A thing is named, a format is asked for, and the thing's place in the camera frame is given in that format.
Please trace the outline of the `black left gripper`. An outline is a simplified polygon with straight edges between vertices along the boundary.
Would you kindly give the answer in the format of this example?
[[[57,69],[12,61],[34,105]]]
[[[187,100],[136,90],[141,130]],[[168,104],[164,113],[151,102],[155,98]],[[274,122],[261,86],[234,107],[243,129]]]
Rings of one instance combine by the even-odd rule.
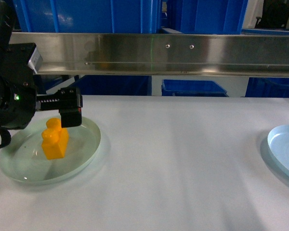
[[[35,43],[9,45],[0,60],[0,129],[24,129],[36,111],[58,110],[61,127],[82,124],[82,95],[78,87],[37,95],[33,71],[27,66]]]

